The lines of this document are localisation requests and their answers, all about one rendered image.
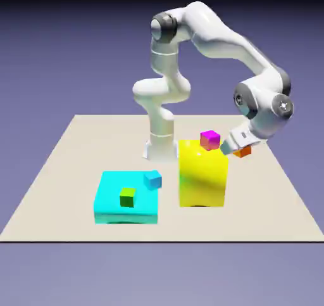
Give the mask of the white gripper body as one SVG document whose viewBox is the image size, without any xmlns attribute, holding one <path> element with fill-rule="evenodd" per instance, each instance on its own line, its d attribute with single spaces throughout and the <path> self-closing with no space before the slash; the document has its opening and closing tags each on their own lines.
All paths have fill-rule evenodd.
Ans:
<svg viewBox="0 0 324 306">
<path fill-rule="evenodd" d="M 241 131 L 231 131 L 221 144 L 220 149 L 224 155 L 230 155 L 247 146 L 247 137 Z"/>
</svg>

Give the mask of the small orange cube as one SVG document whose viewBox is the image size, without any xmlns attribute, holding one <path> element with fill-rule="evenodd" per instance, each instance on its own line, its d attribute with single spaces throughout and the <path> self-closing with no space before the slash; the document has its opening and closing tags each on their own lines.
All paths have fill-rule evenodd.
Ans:
<svg viewBox="0 0 324 306">
<path fill-rule="evenodd" d="M 247 155 L 250 155 L 251 153 L 252 153 L 252 148 L 250 145 L 245 146 L 245 147 L 233 152 L 233 154 L 239 158 L 243 158 Z"/>
</svg>

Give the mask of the small magenta cube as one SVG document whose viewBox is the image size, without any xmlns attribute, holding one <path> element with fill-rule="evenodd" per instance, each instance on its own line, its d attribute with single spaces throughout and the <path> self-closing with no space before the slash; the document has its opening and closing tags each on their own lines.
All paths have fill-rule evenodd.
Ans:
<svg viewBox="0 0 324 306">
<path fill-rule="evenodd" d="M 207 151 L 218 149 L 220 147 L 220 139 L 219 133 L 213 130 L 200 133 L 200 145 Z"/>
</svg>

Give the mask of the small blue cube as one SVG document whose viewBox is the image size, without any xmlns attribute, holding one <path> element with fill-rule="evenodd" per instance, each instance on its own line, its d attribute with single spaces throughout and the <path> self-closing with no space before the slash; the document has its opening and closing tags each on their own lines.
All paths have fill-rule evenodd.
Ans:
<svg viewBox="0 0 324 306">
<path fill-rule="evenodd" d="M 162 187 L 162 176 L 157 170 L 144 172 L 144 184 L 149 190 L 155 190 Z"/>
</svg>

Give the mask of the small green cube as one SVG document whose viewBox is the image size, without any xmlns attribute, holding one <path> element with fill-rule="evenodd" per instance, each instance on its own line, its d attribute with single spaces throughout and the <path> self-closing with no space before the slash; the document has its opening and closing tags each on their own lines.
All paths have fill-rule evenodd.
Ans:
<svg viewBox="0 0 324 306">
<path fill-rule="evenodd" d="M 120 206 L 125 208 L 133 208 L 135 205 L 135 193 L 134 188 L 122 188 L 120 191 Z"/>
</svg>

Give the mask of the large yellow box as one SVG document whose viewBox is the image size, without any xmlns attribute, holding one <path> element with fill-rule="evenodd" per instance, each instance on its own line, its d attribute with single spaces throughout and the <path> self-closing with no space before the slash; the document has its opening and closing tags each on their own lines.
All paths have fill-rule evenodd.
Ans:
<svg viewBox="0 0 324 306">
<path fill-rule="evenodd" d="M 208 151 L 198 140 L 180 140 L 178 171 L 181 207 L 224 206 L 228 158 L 221 150 Z"/>
</svg>

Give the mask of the large cyan box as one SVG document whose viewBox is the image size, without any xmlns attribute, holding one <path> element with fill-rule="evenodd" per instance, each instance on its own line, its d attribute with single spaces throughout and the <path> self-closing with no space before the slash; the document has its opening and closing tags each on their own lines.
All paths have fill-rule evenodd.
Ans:
<svg viewBox="0 0 324 306">
<path fill-rule="evenodd" d="M 104 171 L 94 199 L 96 224 L 156 224 L 158 222 L 158 190 L 144 184 L 146 171 Z M 133 208 L 120 206 L 122 188 L 134 188 Z"/>
</svg>

